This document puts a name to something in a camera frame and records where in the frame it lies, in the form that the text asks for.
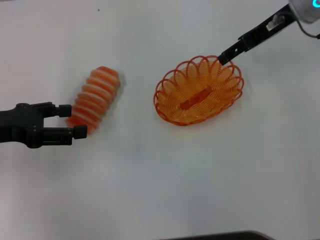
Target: white table surface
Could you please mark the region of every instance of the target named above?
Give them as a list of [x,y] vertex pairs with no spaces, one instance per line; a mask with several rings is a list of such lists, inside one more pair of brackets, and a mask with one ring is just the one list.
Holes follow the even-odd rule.
[[166,72],[219,55],[285,4],[1,1],[0,110],[72,104],[99,66],[121,72],[123,90],[86,140],[0,144],[0,239],[320,238],[319,41],[293,24],[237,57],[243,97],[204,123],[177,127],[153,106]]

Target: orange and white striped object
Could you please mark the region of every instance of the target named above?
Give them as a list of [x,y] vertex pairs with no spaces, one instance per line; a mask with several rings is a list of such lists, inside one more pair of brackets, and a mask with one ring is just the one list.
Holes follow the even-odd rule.
[[115,70],[105,66],[93,70],[74,101],[72,115],[65,121],[67,126],[87,125],[88,134],[92,134],[113,102],[119,86],[119,75]]

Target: blue light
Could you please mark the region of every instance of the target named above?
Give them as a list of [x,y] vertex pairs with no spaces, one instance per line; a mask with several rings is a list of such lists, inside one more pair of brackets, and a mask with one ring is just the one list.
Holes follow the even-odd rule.
[[315,8],[320,8],[320,4],[317,3],[317,2],[318,2],[317,0],[313,0],[313,6],[314,6]]

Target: wicker basket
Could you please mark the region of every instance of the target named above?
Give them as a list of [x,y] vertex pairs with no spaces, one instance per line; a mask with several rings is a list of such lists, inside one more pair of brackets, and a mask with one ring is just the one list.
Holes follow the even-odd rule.
[[242,96],[243,87],[241,71],[232,61],[222,66],[217,56],[196,56],[163,77],[153,103],[165,121],[187,126],[231,107]]

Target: woven plastic basket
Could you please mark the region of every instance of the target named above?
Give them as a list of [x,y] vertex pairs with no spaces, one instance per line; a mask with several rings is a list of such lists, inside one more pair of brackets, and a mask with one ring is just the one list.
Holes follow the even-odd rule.
[[158,83],[153,103],[165,121],[187,126],[215,117],[242,96],[244,79],[230,61],[222,66],[217,56],[196,56],[180,63]]

